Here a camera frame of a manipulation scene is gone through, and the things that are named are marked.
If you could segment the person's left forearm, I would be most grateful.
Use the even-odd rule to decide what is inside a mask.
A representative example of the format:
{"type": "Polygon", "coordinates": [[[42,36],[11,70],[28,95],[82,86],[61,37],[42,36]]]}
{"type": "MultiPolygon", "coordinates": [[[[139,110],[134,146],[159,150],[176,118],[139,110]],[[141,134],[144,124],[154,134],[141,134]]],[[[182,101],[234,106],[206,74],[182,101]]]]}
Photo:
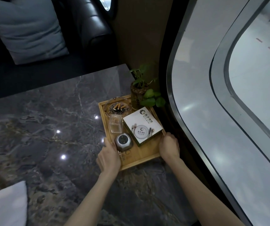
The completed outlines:
{"type": "Polygon", "coordinates": [[[105,167],[95,185],[64,226],[97,226],[103,203],[120,167],[105,167]]]}

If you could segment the clear plastic toothpick box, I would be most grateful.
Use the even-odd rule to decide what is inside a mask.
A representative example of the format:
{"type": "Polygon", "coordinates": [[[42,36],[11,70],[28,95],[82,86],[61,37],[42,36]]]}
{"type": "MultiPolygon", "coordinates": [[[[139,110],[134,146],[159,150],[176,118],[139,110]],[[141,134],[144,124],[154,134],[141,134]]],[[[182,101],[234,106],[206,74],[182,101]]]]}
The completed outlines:
{"type": "Polygon", "coordinates": [[[123,132],[123,118],[119,114],[111,114],[109,118],[110,132],[113,134],[120,134],[123,132]]]}

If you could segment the white tissue box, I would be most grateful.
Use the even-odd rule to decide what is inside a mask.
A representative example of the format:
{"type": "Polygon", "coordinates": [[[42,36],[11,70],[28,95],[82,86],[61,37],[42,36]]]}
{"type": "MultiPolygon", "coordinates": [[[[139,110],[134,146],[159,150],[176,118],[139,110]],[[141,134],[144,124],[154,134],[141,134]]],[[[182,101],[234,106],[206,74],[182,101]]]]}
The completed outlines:
{"type": "Polygon", "coordinates": [[[165,131],[152,114],[150,107],[142,107],[139,110],[123,117],[123,124],[138,147],[165,131]]]}

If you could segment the grey cushion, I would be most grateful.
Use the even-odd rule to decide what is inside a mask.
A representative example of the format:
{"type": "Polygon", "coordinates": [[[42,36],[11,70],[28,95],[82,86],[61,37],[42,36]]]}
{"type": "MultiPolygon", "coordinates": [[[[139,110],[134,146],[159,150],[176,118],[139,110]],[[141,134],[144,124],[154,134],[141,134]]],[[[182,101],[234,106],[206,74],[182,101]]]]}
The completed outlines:
{"type": "Polygon", "coordinates": [[[52,0],[0,0],[0,39],[16,65],[69,54],[52,0]]]}

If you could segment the wooden serving tray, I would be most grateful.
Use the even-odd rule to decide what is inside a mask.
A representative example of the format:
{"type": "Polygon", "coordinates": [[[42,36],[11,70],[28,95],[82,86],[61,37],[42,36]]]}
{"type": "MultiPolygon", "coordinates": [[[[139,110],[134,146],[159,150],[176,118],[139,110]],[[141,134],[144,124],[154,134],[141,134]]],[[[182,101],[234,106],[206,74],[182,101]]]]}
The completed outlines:
{"type": "MultiPolygon", "coordinates": [[[[109,141],[113,142],[115,137],[118,135],[117,133],[111,133],[110,124],[109,124],[109,117],[106,114],[106,111],[110,108],[110,102],[122,102],[126,100],[126,103],[130,104],[131,102],[131,95],[125,95],[122,97],[111,98],[110,100],[102,101],[98,103],[98,107],[101,114],[101,119],[103,122],[103,127],[105,130],[105,135],[109,141]]],[[[120,170],[123,171],[130,167],[139,165],[141,163],[147,162],[149,160],[155,159],[160,156],[159,154],[159,143],[161,137],[166,133],[164,129],[161,130],[159,133],[153,132],[151,140],[143,143],[141,146],[137,146],[133,137],[133,146],[132,148],[124,151],[119,152],[121,157],[121,168],[120,170]]]]}

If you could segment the glass ashtray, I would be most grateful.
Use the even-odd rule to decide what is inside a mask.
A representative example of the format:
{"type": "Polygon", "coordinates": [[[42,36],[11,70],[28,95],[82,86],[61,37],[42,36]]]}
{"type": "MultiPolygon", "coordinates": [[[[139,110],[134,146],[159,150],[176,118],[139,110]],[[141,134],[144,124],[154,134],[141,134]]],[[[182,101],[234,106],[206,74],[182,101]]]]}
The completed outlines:
{"type": "Polygon", "coordinates": [[[124,117],[131,113],[132,106],[126,97],[115,97],[105,103],[103,110],[108,117],[110,115],[121,115],[124,117]]]}

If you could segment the green plant in glass vase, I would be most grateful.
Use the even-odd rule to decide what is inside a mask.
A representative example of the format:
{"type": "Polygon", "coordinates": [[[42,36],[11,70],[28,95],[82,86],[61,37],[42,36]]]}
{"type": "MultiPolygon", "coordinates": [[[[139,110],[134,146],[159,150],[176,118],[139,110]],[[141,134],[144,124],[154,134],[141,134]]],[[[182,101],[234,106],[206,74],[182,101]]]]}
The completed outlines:
{"type": "Polygon", "coordinates": [[[152,79],[150,82],[146,80],[145,74],[150,68],[150,64],[142,64],[139,68],[129,71],[135,79],[130,85],[133,110],[153,106],[160,108],[166,104],[166,100],[162,97],[161,93],[150,87],[152,83],[156,82],[157,78],[152,79]]]}

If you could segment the person's left hand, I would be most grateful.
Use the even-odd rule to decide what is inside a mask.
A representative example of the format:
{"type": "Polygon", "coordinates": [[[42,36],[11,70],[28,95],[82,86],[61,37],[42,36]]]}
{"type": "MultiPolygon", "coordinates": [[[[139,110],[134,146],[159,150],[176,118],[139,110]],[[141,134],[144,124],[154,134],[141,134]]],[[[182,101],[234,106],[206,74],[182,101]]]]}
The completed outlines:
{"type": "Polygon", "coordinates": [[[121,168],[121,159],[116,145],[112,142],[112,148],[102,148],[96,162],[102,174],[116,177],[121,168]]]}

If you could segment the person's right hand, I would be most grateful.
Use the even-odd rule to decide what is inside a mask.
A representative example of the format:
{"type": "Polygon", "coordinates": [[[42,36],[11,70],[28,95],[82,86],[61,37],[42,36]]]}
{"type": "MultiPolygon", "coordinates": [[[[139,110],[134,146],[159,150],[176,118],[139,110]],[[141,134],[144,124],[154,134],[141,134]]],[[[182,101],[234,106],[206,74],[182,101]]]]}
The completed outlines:
{"type": "Polygon", "coordinates": [[[162,141],[160,141],[159,153],[167,164],[175,162],[180,158],[179,143],[162,143],[162,141]]]}

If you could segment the person's right forearm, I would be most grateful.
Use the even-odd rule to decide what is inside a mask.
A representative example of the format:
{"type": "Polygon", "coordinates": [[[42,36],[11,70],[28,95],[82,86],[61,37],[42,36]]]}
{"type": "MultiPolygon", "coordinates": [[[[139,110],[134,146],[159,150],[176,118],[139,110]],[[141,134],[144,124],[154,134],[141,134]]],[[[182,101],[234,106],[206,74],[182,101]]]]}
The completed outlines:
{"type": "Polygon", "coordinates": [[[221,226],[221,201],[197,178],[178,157],[165,159],[202,226],[221,226]]]}

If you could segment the silver call button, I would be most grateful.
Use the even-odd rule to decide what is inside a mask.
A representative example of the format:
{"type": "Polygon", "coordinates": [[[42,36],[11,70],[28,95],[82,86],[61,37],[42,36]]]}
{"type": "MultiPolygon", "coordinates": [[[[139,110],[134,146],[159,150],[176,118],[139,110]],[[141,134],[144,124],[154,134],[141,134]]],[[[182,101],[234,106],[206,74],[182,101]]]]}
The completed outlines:
{"type": "Polygon", "coordinates": [[[132,138],[127,133],[121,133],[117,135],[114,142],[119,152],[125,152],[133,147],[132,138]]]}

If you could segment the black leather sofa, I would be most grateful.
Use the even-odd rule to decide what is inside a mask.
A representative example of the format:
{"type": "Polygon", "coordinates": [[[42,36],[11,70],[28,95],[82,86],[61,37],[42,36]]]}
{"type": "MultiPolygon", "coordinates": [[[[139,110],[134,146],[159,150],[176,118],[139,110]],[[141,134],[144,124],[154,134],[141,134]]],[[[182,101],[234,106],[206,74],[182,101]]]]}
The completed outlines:
{"type": "Polygon", "coordinates": [[[118,65],[114,31],[94,0],[52,3],[69,54],[16,65],[0,39],[0,98],[118,65]]]}

